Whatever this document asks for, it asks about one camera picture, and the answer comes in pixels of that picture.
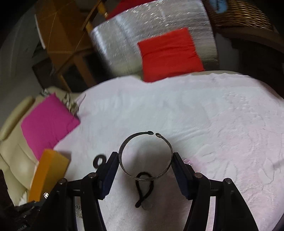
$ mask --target white bed sheet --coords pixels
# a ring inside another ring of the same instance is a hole
[[[155,83],[113,79],[79,97],[81,124],[55,150],[71,155],[66,178],[76,180],[95,171],[95,156],[118,152],[129,135],[159,132],[196,172],[220,181],[230,177],[259,230],[270,231],[284,213],[284,107],[268,89],[248,76],[229,74]],[[122,160],[133,175],[156,175],[169,156],[161,139],[144,135],[129,142]],[[171,168],[154,181],[145,209],[135,208],[138,199],[135,181],[119,167],[110,194],[99,202],[107,230],[183,230],[191,202],[181,195]],[[211,203],[207,230],[214,207]],[[82,219],[77,223],[83,230]]]

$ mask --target woven basket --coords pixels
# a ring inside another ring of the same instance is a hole
[[[268,17],[255,5],[242,0],[227,0],[228,10],[217,14],[209,0],[203,0],[208,16],[215,27],[256,27],[273,30]]]

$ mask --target red pillow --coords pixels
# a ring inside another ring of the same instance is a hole
[[[187,28],[174,30],[138,43],[145,82],[204,71]]]
[[[153,1],[154,0],[121,0],[120,3],[117,5],[117,7],[112,12],[109,13],[106,19],[109,20],[123,11]]]

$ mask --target black hair tie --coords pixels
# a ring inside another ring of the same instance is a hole
[[[138,175],[136,177],[140,178],[140,176],[142,175],[146,175],[148,177],[152,177],[151,174],[149,174],[148,172],[140,172],[138,173]],[[135,204],[135,207],[136,208],[139,208],[141,206],[141,203],[148,197],[150,196],[150,194],[152,193],[153,189],[154,189],[154,181],[150,181],[150,187],[149,187],[149,190],[148,192],[145,194],[145,196],[142,195],[142,191],[140,189],[140,186],[139,186],[139,181],[138,180],[135,180],[135,184],[136,184],[136,187],[137,187],[137,190],[138,190],[138,194],[139,194],[139,200],[137,201],[137,203]]]

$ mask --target pink cushion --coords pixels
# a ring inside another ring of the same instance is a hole
[[[40,160],[44,149],[53,149],[80,124],[56,97],[47,97],[23,120],[21,128],[35,157]]]

